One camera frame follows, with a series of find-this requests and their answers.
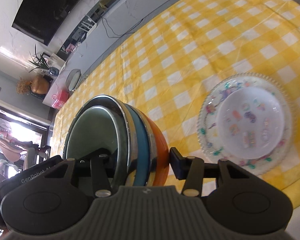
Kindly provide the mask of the red pink box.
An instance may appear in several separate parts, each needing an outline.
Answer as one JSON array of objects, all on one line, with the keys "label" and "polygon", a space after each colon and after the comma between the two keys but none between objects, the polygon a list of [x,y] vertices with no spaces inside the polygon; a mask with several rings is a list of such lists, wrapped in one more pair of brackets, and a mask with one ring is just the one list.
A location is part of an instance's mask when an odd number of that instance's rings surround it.
[{"label": "red pink box", "polygon": [[69,92],[67,90],[59,90],[52,96],[52,105],[54,109],[61,109],[69,98]]}]

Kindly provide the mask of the clear glass cartoon plate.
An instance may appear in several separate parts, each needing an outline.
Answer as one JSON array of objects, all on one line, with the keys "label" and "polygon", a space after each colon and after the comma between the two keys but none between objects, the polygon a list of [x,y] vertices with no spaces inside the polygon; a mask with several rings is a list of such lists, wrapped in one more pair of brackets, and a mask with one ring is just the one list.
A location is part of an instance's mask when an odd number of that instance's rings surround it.
[{"label": "clear glass cartoon plate", "polygon": [[236,74],[215,85],[197,122],[207,160],[229,160],[257,176],[283,161],[293,130],[287,93],[274,79],[258,73]]}]

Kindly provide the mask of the brown round vase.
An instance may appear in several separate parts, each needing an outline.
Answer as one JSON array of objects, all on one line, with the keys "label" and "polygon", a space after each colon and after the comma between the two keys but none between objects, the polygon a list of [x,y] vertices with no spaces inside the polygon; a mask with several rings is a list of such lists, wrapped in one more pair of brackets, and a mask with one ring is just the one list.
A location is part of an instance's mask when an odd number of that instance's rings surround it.
[{"label": "brown round vase", "polygon": [[35,76],[32,80],[20,79],[16,85],[18,94],[28,94],[30,92],[45,95],[50,88],[50,83],[41,75]]}]

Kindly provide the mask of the white wifi router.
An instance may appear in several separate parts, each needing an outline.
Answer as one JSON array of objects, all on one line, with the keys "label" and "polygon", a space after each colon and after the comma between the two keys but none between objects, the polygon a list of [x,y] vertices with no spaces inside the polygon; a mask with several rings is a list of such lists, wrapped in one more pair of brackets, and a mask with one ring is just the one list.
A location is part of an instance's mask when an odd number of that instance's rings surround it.
[{"label": "white wifi router", "polygon": [[84,31],[86,37],[88,37],[97,27],[97,22],[90,16],[86,15],[78,25],[78,28]]}]

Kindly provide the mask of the small white sticker dish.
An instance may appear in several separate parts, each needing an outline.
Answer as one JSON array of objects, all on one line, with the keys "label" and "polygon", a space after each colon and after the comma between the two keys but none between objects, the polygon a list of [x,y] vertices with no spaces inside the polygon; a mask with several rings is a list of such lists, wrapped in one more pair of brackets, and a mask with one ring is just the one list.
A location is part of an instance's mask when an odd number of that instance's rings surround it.
[{"label": "small white sticker dish", "polygon": [[280,142],[285,117],[281,103],[259,87],[231,93],[216,115],[219,139],[227,153],[239,159],[258,159]]}]

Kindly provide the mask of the potted plant blue vase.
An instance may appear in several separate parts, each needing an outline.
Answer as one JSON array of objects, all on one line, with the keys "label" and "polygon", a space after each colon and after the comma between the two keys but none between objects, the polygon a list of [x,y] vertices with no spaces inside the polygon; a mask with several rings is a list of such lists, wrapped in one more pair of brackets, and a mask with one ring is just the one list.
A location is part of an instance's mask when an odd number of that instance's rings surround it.
[{"label": "potted plant blue vase", "polygon": [[30,54],[30,61],[34,68],[30,70],[30,72],[34,70],[44,70],[48,72],[50,76],[57,77],[59,75],[59,69],[57,67],[48,64],[48,59],[50,58],[49,55],[45,52],[38,54],[37,47],[34,46],[34,53]]}]

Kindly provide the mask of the blue steel bowl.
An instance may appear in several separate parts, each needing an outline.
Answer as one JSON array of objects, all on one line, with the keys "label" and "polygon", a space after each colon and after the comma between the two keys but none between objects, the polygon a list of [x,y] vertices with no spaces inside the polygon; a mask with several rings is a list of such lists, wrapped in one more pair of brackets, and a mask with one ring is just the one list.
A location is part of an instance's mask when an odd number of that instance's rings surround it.
[{"label": "blue steel bowl", "polygon": [[[150,164],[149,144],[147,140],[146,129],[143,127],[141,119],[132,110],[132,106],[108,95],[98,95],[90,99],[81,107],[71,125],[75,122],[80,114],[82,114],[86,109],[93,106],[110,107],[111,109],[118,110],[123,115],[126,124],[128,140],[127,178],[124,185],[146,186],[149,176]],[[115,170],[115,162],[112,157],[110,157],[109,162],[110,164],[112,164],[112,167],[110,169],[110,175],[108,177],[110,181],[112,181]]]}]

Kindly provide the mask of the black television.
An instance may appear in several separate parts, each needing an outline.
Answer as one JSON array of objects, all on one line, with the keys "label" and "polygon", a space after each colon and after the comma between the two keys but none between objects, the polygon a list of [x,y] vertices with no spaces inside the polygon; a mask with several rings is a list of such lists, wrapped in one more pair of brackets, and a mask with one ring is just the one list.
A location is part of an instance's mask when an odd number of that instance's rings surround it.
[{"label": "black television", "polygon": [[48,45],[79,0],[23,0],[12,27]]}]

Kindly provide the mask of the green ceramic bowl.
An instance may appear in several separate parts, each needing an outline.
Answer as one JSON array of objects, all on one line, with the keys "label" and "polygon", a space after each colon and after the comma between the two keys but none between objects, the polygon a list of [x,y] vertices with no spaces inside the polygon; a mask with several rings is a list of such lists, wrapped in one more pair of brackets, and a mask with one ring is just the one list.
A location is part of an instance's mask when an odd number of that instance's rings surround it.
[{"label": "green ceramic bowl", "polygon": [[77,160],[104,148],[114,159],[115,170],[111,187],[117,191],[127,178],[128,140],[123,115],[105,106],[86,109],[71,125],[66,137],[64,154]]}]

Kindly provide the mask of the orange steel bowl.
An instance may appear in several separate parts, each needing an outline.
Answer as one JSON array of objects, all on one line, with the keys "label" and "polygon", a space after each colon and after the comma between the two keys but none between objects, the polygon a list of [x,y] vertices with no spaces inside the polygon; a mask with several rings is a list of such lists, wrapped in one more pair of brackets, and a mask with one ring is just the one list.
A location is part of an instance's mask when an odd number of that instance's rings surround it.
[{"label": "orange steel bowl", "polygon": [[160,128],[142,111],[132,107],[146,129],[149,144],[149,176],[146,186],[164,186],[169,172],[169,149]]}]

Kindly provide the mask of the grey white stool chair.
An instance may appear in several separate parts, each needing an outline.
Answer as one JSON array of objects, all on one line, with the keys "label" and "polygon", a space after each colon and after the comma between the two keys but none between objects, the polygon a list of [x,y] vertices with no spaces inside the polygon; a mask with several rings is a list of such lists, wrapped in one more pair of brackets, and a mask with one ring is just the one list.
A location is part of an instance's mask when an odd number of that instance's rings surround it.
[{"label": "grey white stool chair", "polygon": [[65,86],[69,92],[74,92],[82,80],[82,73],[80,69],[73,69],[66,78]]}]

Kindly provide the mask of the yellow checkered tablecloth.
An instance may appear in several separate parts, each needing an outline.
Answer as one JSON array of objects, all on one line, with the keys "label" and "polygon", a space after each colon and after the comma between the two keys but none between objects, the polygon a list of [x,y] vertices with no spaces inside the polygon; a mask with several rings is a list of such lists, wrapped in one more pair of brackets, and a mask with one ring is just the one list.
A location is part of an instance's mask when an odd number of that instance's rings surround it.
[{"label": "yellow checkered tablecloth", "polygon": [[167,143],[201,156],[199,109],[209,91],[237,73],[283,86],[295,107],[293,146],[263,175],[300,206],[300,5],[293,0],[181,0],[116,48],[59,111],[52,137],[60,155],[76,113],[108,94],[147,114]]}]

